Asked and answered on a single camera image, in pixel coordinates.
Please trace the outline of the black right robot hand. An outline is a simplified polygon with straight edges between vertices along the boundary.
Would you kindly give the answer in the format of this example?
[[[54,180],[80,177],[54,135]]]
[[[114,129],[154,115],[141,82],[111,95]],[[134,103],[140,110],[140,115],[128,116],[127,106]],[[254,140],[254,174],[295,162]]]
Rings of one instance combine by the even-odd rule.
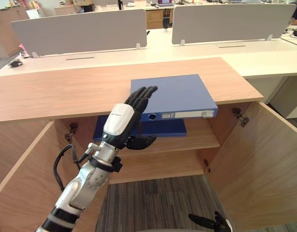
[[[195,214],[188,214],[189,219],[195,224],[205,227],[207,229],[214,230],[215,232],[232,232],[232,226],[228,220],[226,220],[222,214],[218,211],[214,212],[215,220],[201,217]]]

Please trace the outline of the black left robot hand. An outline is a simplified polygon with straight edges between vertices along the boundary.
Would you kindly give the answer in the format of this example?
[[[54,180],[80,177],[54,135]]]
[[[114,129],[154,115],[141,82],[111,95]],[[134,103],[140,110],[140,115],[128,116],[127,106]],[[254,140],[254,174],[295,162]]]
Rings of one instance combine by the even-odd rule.
[[[142,150],[152,145],[155,135],[132,135],[132,132],[139,125],[149,98],[157,89],[157,86],[141,87],[131,93],[124,103],[116,104],[104,124],[102,141],[117,149]]]

